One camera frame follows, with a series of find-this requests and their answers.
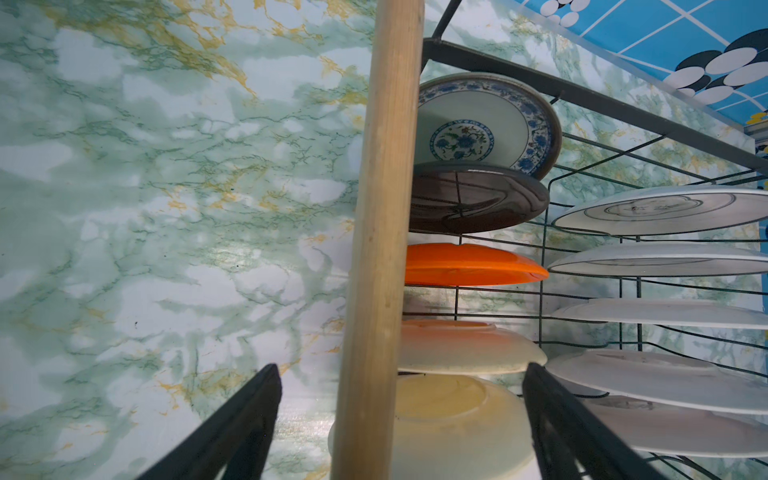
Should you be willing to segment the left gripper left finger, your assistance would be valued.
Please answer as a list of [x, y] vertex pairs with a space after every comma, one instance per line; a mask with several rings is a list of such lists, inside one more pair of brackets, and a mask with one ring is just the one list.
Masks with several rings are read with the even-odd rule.
[[142, 479], [259, 479], [282, 398], [279, 369], [262, 368]]

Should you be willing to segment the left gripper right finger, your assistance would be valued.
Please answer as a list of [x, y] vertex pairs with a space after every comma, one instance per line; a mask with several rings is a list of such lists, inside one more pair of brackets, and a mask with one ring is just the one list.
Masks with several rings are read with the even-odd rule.
[[544, 479], [661, 479], [539, 364], [522, 383], [533, 448]]

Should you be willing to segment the green red rim plate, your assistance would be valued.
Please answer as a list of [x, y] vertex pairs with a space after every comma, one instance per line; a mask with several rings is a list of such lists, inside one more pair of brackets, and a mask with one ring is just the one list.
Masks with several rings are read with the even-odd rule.
[[708, 300], [590, 299], [551, 313], [564, 320], [766, 330], [767, 315]]
[[732, 414], [765, 415], [767, 384], [686, 357], [593, 349], [546, 364], [560, 379], [615, 395]]

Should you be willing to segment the black wire dish rack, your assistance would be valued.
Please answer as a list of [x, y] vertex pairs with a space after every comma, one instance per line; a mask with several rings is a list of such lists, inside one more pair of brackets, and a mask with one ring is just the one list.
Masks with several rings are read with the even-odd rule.
[[[727, 128], [681, 107], [646, 81], [589, 53], [532, 20], [516, 2], [431, 1], [429, 33], [603, 92], [653, 113], [690, 123], [728, 139]], [[470, 244], [508, 250], [541, 265], [608, 243], [608, 238], [556, 229], [554, 220], [576, 204], [631, 190], [712, 181], [754, 186], [742, 167], [676, 141], [638, 129], [565, 101], [555, 105], [564, 129], [561, 155], [544, 183], [549, 209], [535, 220], [504, 230], [473, 233]], [[591, 298], [711, 300], [762, 310], [767, 297], [762, 275], [717, 277], [588, 277], [553, 274], [539, 283], [444, 290], [410, 287], [405, 315], [495, 322], [531, 337], [549, 356], [587, 348], [652, 350], [711, 361], [720, 368], [763, 380], [767, 338], [759, 330], [715, 327], [585, 323], [559, 320], [554, 312]]]

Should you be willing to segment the orange sunburst plate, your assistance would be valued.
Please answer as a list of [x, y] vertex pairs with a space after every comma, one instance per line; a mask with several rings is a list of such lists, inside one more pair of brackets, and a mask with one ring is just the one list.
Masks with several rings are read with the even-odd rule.
[[624, 396], [586, 399], [584, 404], [637, 451], [706, 458], [767, 456], [767, 426], [744, 415]]

